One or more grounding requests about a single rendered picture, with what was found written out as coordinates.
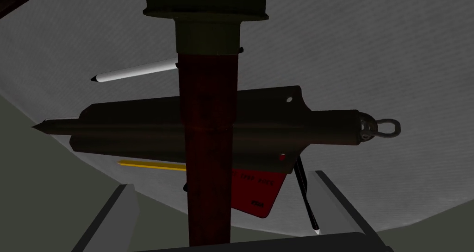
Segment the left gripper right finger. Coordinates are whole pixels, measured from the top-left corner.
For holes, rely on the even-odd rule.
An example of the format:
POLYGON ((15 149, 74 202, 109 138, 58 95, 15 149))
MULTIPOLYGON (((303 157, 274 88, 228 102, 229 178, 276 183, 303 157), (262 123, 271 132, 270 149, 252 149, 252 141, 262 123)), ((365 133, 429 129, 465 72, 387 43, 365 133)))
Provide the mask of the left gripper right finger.
POLYGON ((374 248, 389 247, 323 171, 307 172, 307 199, 322 235, 361 233, 374 248))

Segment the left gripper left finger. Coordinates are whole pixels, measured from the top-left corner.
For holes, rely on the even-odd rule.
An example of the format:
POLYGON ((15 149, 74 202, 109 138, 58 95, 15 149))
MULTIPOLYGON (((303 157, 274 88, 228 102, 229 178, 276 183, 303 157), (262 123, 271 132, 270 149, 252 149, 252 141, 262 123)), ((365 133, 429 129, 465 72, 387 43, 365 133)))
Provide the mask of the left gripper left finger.
POLYGON ((127 252, 139 211, 134 185, 119 185, 71 252, 127 252))

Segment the black pen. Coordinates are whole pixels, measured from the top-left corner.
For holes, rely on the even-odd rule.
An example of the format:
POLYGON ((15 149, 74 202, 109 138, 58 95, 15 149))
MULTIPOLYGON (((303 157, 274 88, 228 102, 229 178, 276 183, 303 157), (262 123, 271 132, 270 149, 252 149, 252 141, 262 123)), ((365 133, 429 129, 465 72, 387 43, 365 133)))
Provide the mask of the black pen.
POLYGON ((314 232, 316 233, 316 235, 320 235, 321 234, 320 228, 317 224, 317 221, 314 217, 314 214, 313 214, 312 209, 310 207, 309 201, 307 199, 307 186, 308 186, 308 183, 307 183, 306 174, 304 172, 301 156, 297 157, 296 162, 293 166, 293 170, 294 170, 294 173, 295 173, 297 181, 298 181, 298 185, 299 185, 299 188, 300 188, 300 191, 301 191, 301 195, 303 197, 303 201, 304 201, 304 204, 305 204, 305 208, 306 208, 308 217, 310 219, 311 226, 312 226, 314 232))

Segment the yellow pencil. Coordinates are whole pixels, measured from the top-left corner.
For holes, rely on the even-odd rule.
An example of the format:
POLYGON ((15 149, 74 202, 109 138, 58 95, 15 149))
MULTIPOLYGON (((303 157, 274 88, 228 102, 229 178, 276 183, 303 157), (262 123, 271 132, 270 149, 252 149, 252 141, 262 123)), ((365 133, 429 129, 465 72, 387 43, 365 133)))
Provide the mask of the yellow pencil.
POLYGON ((143 161, 131 161, 131 160, 120 160, 117 163, 122 166, 133 166, 133 167, 140 167, 140 168, 180 170, 180 171, 187 170, 185 164, 170 164, 170 163, 162 163, 162 162, 143 162, 143 161))

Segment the red card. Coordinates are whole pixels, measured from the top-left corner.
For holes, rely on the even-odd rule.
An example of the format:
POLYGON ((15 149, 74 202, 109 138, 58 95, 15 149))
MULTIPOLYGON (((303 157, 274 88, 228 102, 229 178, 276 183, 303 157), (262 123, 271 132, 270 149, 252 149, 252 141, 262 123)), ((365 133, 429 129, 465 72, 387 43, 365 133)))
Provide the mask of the red card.
POLYGON ((231 207, 258 218, 268 217, 285 173, 232 170, 231 207))

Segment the black glue gun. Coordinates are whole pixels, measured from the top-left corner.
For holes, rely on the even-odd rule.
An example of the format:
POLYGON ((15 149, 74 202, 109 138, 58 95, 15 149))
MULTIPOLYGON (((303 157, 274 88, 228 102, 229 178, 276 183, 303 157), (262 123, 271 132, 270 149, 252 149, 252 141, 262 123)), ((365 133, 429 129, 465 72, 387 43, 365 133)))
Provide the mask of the black glue gun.
MULTIPOLYGON (((95 103, 78 118, 34 126, 48 135, 69 135, 76 152, 185 161, 178 96, 95 103)), ((357 110, 312 111, 299 86, 241 90, 233 126, 235 168, 290 172, 309 145, 359 145, 400 135, 397 120, 376 120, 357 110)))

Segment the dark red bottle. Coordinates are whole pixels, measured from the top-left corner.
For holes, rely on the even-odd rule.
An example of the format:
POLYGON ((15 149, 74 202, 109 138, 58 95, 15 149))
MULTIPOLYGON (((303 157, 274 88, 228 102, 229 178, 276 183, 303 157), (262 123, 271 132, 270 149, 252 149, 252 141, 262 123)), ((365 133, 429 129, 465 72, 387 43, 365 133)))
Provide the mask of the dark red bottle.
POLYGON ((146 0, 143 13, 175 22, 189 244, 229 243, 240 26, 267 20, 266 0, 146 0))

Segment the white pen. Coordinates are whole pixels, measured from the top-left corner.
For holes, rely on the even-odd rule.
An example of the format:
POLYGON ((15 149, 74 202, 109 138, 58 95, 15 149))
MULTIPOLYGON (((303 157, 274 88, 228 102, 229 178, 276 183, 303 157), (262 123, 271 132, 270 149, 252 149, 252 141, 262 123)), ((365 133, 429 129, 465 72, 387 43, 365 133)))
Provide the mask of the white pen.
POLYGON ((135 76, 142 76, 151 73, 157 73, 167 70, 177 69, 178 58, 171 58, 159 62, 148 63, 126 69, 115 70, 107 73, 98 74, 91 78, 93 82, 108 82, 119 79, 125 79, 135 76))

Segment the white round table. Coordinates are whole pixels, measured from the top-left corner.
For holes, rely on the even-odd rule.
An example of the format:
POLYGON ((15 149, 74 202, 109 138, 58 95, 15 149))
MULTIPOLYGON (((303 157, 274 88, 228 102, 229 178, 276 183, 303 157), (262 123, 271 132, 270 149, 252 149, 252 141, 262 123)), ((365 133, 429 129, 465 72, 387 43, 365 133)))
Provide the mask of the white round table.
MULTIPOLYGON (((175 23, 146 0, 31 0, 0 19, 0 95, 32 121, 100 102, 176 96, 177 70, 97 83, 176 57, 175 23)), ((474 200, 474 0, 266 0, 241 25, 238 88, 299 85, 312 110, 401 123, 393 139, 311 145, 376 231, 474 200)))

